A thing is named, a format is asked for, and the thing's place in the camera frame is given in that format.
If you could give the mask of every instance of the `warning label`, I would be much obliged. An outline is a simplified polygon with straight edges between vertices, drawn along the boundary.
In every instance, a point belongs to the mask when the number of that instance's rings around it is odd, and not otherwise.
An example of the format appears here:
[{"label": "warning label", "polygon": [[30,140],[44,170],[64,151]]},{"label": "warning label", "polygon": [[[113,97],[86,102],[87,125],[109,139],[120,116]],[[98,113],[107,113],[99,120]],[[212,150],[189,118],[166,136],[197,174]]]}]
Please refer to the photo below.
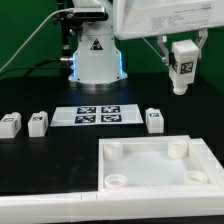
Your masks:
[{"label": "warning label", "polygon": [[100,44],[100,42],[97,38],[94,41],[90,50],[92,50],[92,51],[102,51],[103,50],[103,48],[102,48],[102,46],[101,46],[101,44]]}]

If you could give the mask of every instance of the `blue led light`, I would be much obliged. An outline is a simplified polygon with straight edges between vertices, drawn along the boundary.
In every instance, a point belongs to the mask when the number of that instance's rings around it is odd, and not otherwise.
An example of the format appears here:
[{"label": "blue led light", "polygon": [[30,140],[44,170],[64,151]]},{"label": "blue led light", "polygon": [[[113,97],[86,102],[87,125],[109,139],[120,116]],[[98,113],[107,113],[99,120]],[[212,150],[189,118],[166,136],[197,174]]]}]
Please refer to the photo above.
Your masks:
[{"label": "blue led light", "polygon": [[125,73],[123,72],[123,63],[122,63],[122,55],[121,55],[121,52],[120,52],[120,75],[121,76],[124,76]]},{"label": "blue led light", "polygon": [[76,77],[76,55],[73,54],[73,77]]}]

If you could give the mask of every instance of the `black work surface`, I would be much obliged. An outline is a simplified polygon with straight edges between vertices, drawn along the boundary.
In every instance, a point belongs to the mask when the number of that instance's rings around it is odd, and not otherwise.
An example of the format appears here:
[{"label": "black work surface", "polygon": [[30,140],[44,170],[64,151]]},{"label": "black work surface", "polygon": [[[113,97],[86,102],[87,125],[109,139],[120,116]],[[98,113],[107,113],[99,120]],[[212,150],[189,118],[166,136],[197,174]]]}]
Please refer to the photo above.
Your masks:
[{"label": "black work surface", "polygon": [[[127,86],[99,93],[64,88],[56,77],[5,79],[0,81],[0,117],[19,112],[23,127],[14,140],[0,140],[0,194],[96,191],[98,139],[150,136],[145,125],[49,127],[46,137],[29,138],[27,123],[40,111],[48,112],[51,121],[56,107],[122,104],[138,104],[143,120],[145,109],[160,109],[165,136],[203,138],[224,164],[224,97],[202,79],[184,96],[172,93],[167,74],[129,75]],[[206,223],[209,218],[166,220]],[[223,223],[221,217],[215,220]]]}]

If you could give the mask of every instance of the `white cube with marker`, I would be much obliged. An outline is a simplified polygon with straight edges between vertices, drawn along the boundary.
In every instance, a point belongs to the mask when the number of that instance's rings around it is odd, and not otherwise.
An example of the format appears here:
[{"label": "white cube with marker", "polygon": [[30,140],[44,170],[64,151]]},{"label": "white cube with marker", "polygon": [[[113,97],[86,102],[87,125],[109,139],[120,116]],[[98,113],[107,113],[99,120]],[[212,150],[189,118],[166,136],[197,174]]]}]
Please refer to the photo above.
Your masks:
[{"label": "white cube with marker", "polygon": [[42,111],[34,113],[28,122],[30,137],[44,137],[48,128],[48,115]]},{"label": "white cube with marker", "polygon": [[21,126],[19,113],[6,114],[0,121],[0,139],[15,138]]},{"label": "white cube with marker", "polygon": [[169,76],[173,81],[174,93],[183,95],[188,84],[194,83],[199,48],[192,40],[174,42],[172,47],[175,63],[170,66]]},{"label": "white cube with marker", "polygon": [[164,119],[160,110],[146,110],[146,125],[150,134],[164,133]]}]

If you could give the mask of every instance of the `white cable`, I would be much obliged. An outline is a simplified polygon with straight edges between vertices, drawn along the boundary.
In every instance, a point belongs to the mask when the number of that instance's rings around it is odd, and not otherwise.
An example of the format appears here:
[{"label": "white cable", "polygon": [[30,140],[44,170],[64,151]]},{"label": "white cable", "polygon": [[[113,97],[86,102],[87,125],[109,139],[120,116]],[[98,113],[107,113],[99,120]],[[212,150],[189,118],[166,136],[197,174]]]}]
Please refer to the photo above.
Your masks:
[{"label": "white cable", "polygon": [[54,15],[61,13],[61,12],[73,12],[73,8],[58,10],[51,15],[49,15],[41,24],[40,26],[33,32],[33,34],[24,42],[24,44],[16,51],[16,53],[11,57],[11,59],[0,69],[0,73],[15,59],[15,57],[20,53],[20,51],[28,44],[28,42],[38,33],[38,31],[45,25],[45,23]]},{"label": "white cable", "polygon": [[159,54],[159,52],[149,43],[149,41],[147,41],[146,40],[146,38],[142,38],[144,41],[145,41],[145,43],[146,44],[148,44],[149,45],[149,47],[151,47],[152,48],[152,50],[160,57],[160,58],[163,58],[160,54]]}]

